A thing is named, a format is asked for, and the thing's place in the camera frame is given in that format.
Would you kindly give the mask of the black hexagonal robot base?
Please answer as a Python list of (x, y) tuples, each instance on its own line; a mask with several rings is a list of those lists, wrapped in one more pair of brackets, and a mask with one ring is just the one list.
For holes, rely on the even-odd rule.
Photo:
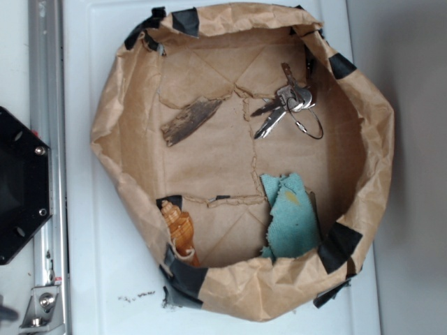
[(51, 217), (50, 148), (1, 108), (1, 264), (7, 265)]

